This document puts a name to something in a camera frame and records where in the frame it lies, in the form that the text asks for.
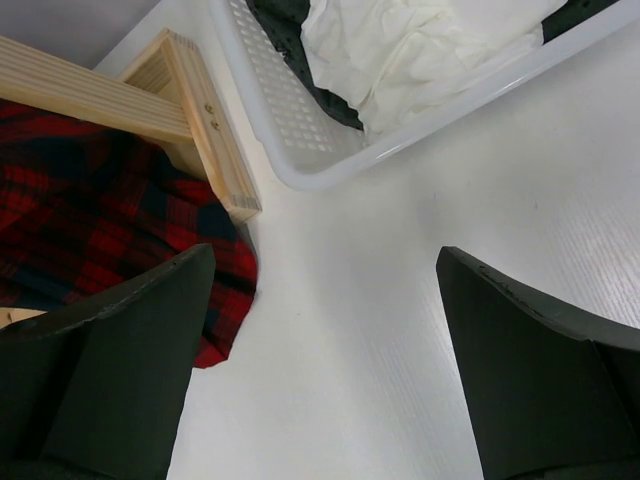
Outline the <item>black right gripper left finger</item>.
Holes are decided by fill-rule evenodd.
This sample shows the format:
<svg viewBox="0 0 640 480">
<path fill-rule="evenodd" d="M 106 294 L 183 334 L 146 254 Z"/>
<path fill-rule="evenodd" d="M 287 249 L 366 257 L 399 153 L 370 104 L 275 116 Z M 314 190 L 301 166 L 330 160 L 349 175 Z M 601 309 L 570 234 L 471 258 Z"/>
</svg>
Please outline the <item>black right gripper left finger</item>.
<svg viewBox="0 0 640 480">
<path fill-rule="evenodd" d="M 163 479 L 215 272 L 197 245 L 1 332 L 5 479 Z"/>
</svg>

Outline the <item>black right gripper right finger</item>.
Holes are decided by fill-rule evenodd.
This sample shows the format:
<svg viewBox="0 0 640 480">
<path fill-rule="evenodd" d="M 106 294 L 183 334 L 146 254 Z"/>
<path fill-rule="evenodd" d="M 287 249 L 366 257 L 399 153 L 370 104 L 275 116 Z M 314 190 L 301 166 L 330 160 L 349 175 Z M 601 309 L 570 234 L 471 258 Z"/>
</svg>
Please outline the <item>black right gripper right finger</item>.
<svg viewBox="0 0 640 480">
<path fill-rule="evenodd" d="M 487 479 L 635 479 L 639 332 L 456 247 L 436 272 Z"/>
</svg>

